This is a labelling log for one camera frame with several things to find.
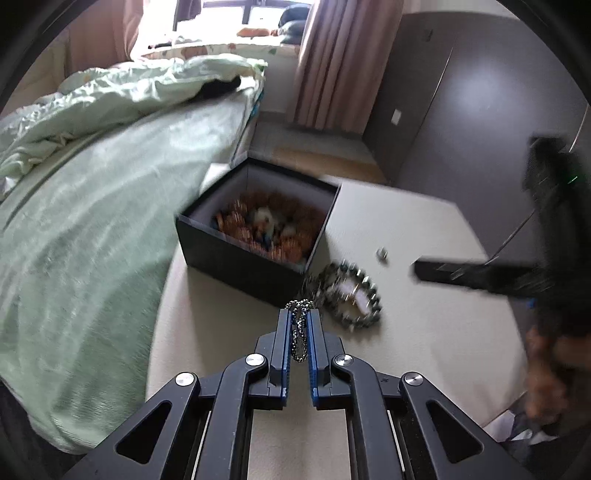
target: bed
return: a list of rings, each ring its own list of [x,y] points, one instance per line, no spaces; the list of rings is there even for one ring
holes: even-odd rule
[[[263,69],[91,69],[0,121],[3,472],[59,478],[144,401],[174,214],[248,148]]]

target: black box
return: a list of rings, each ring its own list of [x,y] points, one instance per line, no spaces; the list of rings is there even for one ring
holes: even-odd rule
[[[279,191],[326,212],[305,265],[278,263],[211,227],[220,210],[243,192]],[[296,298],[310,268],[340,187],[271,163],[247,158],[213,183],[176,217],[187,265],[277,307]]]

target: table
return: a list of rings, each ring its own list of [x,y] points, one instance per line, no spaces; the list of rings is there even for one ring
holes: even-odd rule
[[[213,166],[207,182],[226,166]],[[318,272],[346,258],[378,285],[382,319],[350,332],[323,319],[345,351],[377,371],[418,371],[485,425],[523,392],[525,354],[504,297],[461,288],[418,284],[410,267],[418,257],[483,260],[482,246],[449,202],[373,184],[341,180],[342,188],[313,261]],[[388,250],[388,263],[376,250]],[[222,371],[251,353],[256,339],[275,329],[277,309],[187,268],[180,247],[171,263],[154,330],[147,398],[182,371]],[[309,396],[307,364],[292,362],[283,411],[256,411],[249,478],[349,478],[343,411],[318,412]]]

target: closet door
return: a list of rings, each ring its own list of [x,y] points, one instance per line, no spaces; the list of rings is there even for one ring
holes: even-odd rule
[[[371,117],[363,134],[390,182],[427,113],[463,17],[453,13],[402,16]],[[400,112],[398,125],[392,124]]]
[[[532,210],[522,191],[530,136],[572,141],[586,101],[521,21],[468,17],[395,185],[455,202],[490,254]],[[509,244],[505,258],[540,256],[533,224]]]

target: wall outlet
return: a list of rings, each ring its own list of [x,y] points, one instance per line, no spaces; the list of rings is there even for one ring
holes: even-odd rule
[[[398,122],[400,121],[400,117],[402,116],[402,112],[398,109],[396,109],[394,111],[394,114],[392,116],[392,120],[390,120],[394,125],[398,125]]]

